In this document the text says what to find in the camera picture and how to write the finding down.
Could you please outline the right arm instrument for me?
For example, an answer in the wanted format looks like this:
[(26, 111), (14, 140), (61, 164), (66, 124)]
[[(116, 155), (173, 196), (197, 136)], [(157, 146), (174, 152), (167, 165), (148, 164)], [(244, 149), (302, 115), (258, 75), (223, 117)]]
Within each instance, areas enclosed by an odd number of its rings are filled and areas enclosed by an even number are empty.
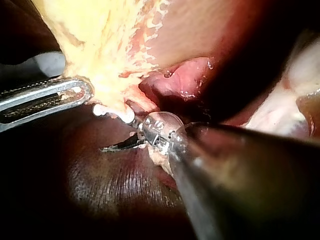
[(159, 154), (168, 159), (171, 139), (184, 126), (182, 120), (167, 111), (149, 113), (138, 124), (138, 132)]

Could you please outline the left arm instrument jaw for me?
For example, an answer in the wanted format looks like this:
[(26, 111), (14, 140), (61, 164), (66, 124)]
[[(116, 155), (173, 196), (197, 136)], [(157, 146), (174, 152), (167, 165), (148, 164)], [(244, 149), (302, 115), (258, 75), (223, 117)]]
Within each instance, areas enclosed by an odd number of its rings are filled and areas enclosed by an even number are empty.
[(80, 78), (51, 78), (0, 93), (0, 131), (5, 132), (87, 103), (92, 84)]
[(66, 58), (62, 52), (44, 52), (29, 58), (21, 66), (25, 73), (42, 73), (47, 77), (54, 77), (63, 73)]

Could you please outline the right arm instrument jaw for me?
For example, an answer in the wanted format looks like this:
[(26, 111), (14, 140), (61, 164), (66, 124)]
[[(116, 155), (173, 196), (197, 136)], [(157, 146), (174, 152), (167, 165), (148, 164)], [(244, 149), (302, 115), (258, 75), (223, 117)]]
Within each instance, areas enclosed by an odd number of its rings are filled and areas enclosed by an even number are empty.
[(143, 142), (133, 143), (133, 144), (129, 144), (129, 145), (116, 144), (116, 145), (111, 145), (108, 147), (102, 147), (99, 150), (101, 152), (119, 152), (119, 151), (123, 151), (123, 150), (136, 148), (136, 147), (143, 145), (143, 144), (144, 144)]
[(127, 138), (126, 140), (118, 143), (118, 146), (138, 146), (144, 143), (145, 143), (145, 140), (141, 138), (138, 135), (138, 133), (135, 133), (134, 135)]

